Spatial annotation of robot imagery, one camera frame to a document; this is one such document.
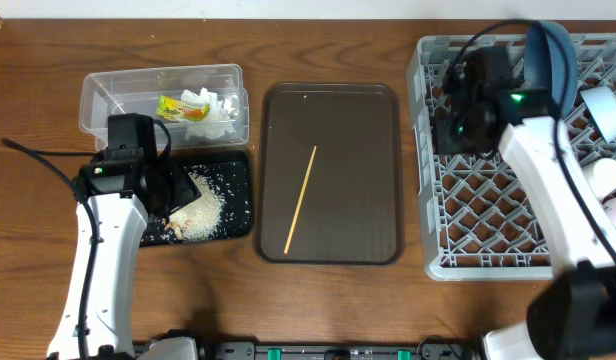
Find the yellow green snack wrapper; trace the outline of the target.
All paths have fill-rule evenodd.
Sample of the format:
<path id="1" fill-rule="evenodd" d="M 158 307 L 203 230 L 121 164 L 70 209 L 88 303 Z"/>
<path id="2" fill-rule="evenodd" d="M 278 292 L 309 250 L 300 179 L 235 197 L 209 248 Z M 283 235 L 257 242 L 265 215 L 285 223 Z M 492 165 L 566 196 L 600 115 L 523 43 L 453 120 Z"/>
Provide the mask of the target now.
<path id="1" fill-rule="evenodd" d="M 168 121 L 201 122 L 209 111 L 208 104 L 192 105 L 168 96 L 160 96 L 155 114 Z"/>

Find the dark blue plate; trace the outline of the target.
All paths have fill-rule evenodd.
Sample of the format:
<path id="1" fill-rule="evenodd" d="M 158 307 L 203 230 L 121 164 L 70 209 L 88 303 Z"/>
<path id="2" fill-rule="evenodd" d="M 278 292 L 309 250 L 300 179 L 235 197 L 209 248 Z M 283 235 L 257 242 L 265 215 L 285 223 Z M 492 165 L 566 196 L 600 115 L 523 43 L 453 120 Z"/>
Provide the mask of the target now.
<path id="1" fill-rule="evenodd" d="M 537 21 L 528 30 L 524 47 L 524 80 L 543 87 L 565 118 L 577 93 L 577 59 L 569 32 L 552 21 Z"/>

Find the white tissue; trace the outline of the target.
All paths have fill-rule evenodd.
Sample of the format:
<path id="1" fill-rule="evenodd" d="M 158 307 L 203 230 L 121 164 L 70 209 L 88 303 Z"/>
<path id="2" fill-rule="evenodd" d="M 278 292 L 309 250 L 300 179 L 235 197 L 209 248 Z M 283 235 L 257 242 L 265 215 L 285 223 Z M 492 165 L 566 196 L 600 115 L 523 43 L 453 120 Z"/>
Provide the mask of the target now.
<path id="1" fill-rule="evenodd" d="M 187 128 L 186 140 L 200 138 L 216 140 L 235 132 L 235 121 L 241 112 L 238 108 L 240 102 L 236 96 L 227 96 L 220 100 L 217 93 L 202 88 L 199 93 L 185 90 L 180 99 L 190 105 L 209 106 L 209 112 L 205 118 Z"/>

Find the light blue bowl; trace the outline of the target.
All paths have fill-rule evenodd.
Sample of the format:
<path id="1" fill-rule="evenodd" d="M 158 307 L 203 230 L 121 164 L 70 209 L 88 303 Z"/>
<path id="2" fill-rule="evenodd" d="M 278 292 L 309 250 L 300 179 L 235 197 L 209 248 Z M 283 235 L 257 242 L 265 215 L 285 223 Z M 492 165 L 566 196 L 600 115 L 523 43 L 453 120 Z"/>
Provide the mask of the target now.
<path id="1" fill-rule="evenodd" d="M 616 140 L 616 95 L 599 86 L 581 92 L 582 99 L 592 115 L 595 127 L 606 142 Z"/>

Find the wooden chopstick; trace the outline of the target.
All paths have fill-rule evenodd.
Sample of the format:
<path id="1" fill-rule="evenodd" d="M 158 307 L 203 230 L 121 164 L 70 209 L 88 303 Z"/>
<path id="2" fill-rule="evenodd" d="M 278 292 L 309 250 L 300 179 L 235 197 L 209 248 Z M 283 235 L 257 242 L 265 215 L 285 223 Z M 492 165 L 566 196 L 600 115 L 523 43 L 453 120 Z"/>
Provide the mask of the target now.
<path id="1" fill-rule="evenodd" d="M 304 199 L 304 196 L 305 196 L 306 188 L 307 188 L 307 185 L 308 185 L 308 182 L 309 182 L 309 179 L 310 179 L 310 175 L 311 175 L 311 171 L 312 171 L 312 168 L 313 168 L 313 164 L 314 164 L 314 159 L 315 159 L 315 156 L 316 156 L 317 148 L 318 148 L 317 145 L 313 146 L 312 153 L 311 153 L 311 156 L 310 156 L 308 164 L 307 164 L 307 168 L 306 168 L 306 171 L 305 171 L 305 174 L 304 174 L 304 178 L 303 178 L 303 182 L 302 182 L 302 187 L 300 189 L 300 193 L 299 193 L 299 196 L 298 196 L 298 199 L 297 199 L 297 203 L 296 203 L 295 211 L 294 211 L 294 214 L 293 214 L 292 222 L 291 222 L 291 225 L 290 225 L 290 228 L 289 228 L 289 232 L 288 232 L 288 235 L 287 235 L 287 240 L 286 240 L 286 243 L 285 243 L 285 246 L 284 246 L 284 251 L 283 251 L 284 255 L 288 254 L 290 246 L 292 244 L 293 235 L 294 235 L 294 232 L 295 232 L 295 229 L 296 229 L 296 225 L 297 225 L 297 221 L 298 221 L 298 218 L 299 218 L 299 214 L 300 214 L 300 211 L 301 211 L 301 207 L 302 207 L 303 199 Z"/>

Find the white cup green inside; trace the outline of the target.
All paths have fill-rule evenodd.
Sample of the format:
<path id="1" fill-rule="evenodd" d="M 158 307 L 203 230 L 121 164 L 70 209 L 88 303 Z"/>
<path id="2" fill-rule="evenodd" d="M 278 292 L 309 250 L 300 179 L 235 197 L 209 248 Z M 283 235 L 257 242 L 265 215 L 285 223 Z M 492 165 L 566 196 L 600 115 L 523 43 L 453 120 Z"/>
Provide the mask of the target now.
<path id="1" fill-rule="evenodd" d="M 582 168 L 584 177 L 598 200 L 616 189 L 616 160 L 601 158 Z"/>

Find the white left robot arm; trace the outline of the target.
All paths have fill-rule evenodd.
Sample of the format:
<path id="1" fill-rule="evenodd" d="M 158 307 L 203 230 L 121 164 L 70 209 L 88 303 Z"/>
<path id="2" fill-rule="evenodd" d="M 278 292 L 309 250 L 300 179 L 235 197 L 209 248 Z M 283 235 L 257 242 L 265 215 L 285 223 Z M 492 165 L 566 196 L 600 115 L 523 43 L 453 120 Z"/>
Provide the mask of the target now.
<path id="1" fill-rule="evenodd" d="M 72 180 L 78 238 L 50 359 L 131 359 L 132 292 L 140 241 L 153 217 L 200 198 L 184 169 L 159 150 L 160 121 L 137 113 L 108 119 L 108 145 Z"/>

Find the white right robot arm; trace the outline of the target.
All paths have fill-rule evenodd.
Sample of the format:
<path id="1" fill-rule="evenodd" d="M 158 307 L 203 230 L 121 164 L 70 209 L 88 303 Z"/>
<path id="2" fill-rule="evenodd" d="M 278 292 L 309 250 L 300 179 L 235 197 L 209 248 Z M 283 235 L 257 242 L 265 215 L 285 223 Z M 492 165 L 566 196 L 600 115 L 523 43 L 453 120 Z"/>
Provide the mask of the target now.
<path id="1" fill-rule="evenodd" d="M 433 126 L 439 154 L 498 153 L 513 170 L 547 242 L 554 280 L 524 322 L 483 337 L 485 359 L 589 359 L 616 353 L 616 227 L 588 185 L 545 88 L 521 88 L 508 51 L 462 51 Z"/>

